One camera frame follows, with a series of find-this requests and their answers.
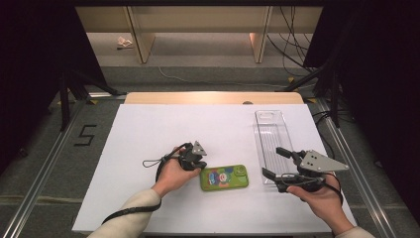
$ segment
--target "gray floor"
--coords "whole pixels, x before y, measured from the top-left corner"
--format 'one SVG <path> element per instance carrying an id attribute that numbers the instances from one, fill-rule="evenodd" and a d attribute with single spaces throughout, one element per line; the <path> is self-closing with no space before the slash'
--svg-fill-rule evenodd
<path id="1" fill-rule="evenodd" d="M 89 35 L 108 83 L 121 91 L 274 91 L 287 85 L 290 77 L 282 68 L 282 56 L 269 43 L 263 62 L 254 63 L 251 43 L 246 34 L 159 34 L 153 54 L 146 64 L 137 63 L 133 50 L 116 50 L 119 36 L 130 38 L 128 34 Z M 299 37 L 302 45 L 307 44 L 305 38 Z M 271 38 L 279 46 L 284 46 L 278 36 L 272 35 Z M 299 59 L 295 48 L 289 48 L 287 52 Z M 306 73 L 288 60 L 285 65 L 293 73 Z M 97 91 L 95 87 L 89 87 L 89 90 Z M 305 86 L 299 92 L 305 98 L 312 96 L 311 86 Z M 0 231 L 6 229 L 58 136 L 60 109 L 57 102 L 58 99 L 52 102 L 51 114 L 45 116 L 28 144 L 29 156 L 16 158 L 0 177 Z M 103 99 L 96 104 L 83 105 L 20 237 L 85 237 L 71 232 L 72 222 L 89 187 L 121 103 L 123 100 Z M 307 105 L 312 113 L 320 110 L 317 103 Z M 397 237 L 420 237 L 418 224 L 385 172 L 373 164 L 375 156 L 357 122 L 346 113 L 340 118 L 341 131 Z M 87 142 L 86 138 L 78 137 L 83 125 L 96 125 L 86 131 L 95 137 L 89 147 L 75 147 L 77 143 Z M 337 160 L 341 160 L 339 149 L 325 122 L 320 124 L 319 129 L 320 134 L 333 146 Z M 338 176 L 359 224 L 380 237 L 350 173 L 338 173 Z"/>

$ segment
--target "metal frame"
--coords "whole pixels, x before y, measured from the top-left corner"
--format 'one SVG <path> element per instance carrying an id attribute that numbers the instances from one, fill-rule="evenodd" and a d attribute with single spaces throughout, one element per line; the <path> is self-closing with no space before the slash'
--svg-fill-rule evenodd
<path id="1" fill-rule="evenodd" d="M 323 98 L 319 98 L 318 107 L 321 111 L 329 111 L 327 103 Z M 370 188 L 367 179 L 364 176 L 359 164 L 352 153 L 349 145 L 346 142 L 340 128 L 337 128 L 334 125 L 334 122 L 327 118 L 327 126 L 331 132 L 331 135 L 334 138 L 334 141 L 337 147 L 340 150 L 341 155 L 347 165 L 350 167 L 350 174 L 352 175 L 353 181 L 358 187 L 359 193 L 364 200 L 364 203 L 369 211 L 371 218 L 373 219 L 374 224 L 376 225 L 377 230 L 380 233 L 380 236 L 383 238 L 387 237 L 397 237 L 394 229 L 392 228 L 389 218 L 386 215 L 384 209 L 382 209 L 379 201 L 373 193 L 373 190 Z"/>
<path id="2" fill-rule="evenodd" d="M 71 133 L 74 121 L 76 120 L 77 115 L 83 108 L 84 104 L 85 101 L 77 101 L 75 103 L 73 108 L 73 115 L 70 121 L 68 122 L 68 125 L 65 127 L 65 130 L 59 132 L 58 137 L 56 138 L 49 155 L 47 156 L 43 166 L 38 172 L 38 175 L 32 183 L 29 191 L 25 195 L 21 205 L 17 209 L 15 215 L 12 217 L 6 229 L 6 232 L 3 234 L 3 237 L 19 237 L 22 229 L 25 226 L 25 223 L 31 215 L 31 212 L 35 206 L 35 203 L 37 202 L 41 191 L 43 190 L 51 172 L 53 171 L 55 163 L 59 158 L 62 149 L 65 146 L 68 136 Z"/>

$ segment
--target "transparent container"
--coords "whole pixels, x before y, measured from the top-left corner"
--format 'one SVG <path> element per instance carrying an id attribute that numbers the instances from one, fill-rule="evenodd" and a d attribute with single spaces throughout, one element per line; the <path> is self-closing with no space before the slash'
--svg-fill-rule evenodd
<path id="1" fill-rule="evenodd" d="M 282 174 L 296 173 L 296 165 L 293 161 L 275 152 L 277 147 L 293 151 L 281 111 L 256 111 L 254 132 L 262 168 L 276 173 L 278 177 Z M 263 174 L 262 182 L 264 184 L 274 183 Z"/>

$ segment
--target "white tabletop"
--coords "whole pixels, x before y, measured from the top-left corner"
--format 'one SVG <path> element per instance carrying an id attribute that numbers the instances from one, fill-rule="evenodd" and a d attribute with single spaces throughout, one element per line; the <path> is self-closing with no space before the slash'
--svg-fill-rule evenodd
<path id="1" fill-rule="evenodd" d="M 159 159 L 173 147 L 199 141 L 208 167 L 245 165 L 246 188 L 204 192 L 199 178 L 168 194 L 146 234 L 290 235 L 330 228 L 299 198 L 263 184 L 254 125 L 258 110 L 280 110 L 295 151 L 326 154 L 306 105 L 121 105 L 73 231 L 90 232 L 135 192 L 150 188 Z M 344 210 L 356 224 L 347 202 Z"/>

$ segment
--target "person's right hand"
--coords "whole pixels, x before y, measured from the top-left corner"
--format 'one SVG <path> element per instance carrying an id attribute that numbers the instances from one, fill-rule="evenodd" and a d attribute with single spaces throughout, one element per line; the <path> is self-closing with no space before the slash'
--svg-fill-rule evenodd
<path id="1" fill-rule="evenodd" d="M 340 190 L 338 181 L 333 175 L 326 175 L 326 183 Z M 331 227 L 335 235 L 352 229 L 354 226 L 343 211 L 340 197 L 328 187 L 308 192 L 299 186 L 290 186 L 287 192 L 306 201 L 316 216 Z"/>
<path id="2" fill-rule="evenodd" d="M 152 186 L 152 189 L 160 198 L 163 198 L 168 192 L 179 189 L 186 182 L 197 177 L 200 172 L 201 169 L 185 171 L 177 159 L 169 159 L 161 169 L 157 182 Z"/>

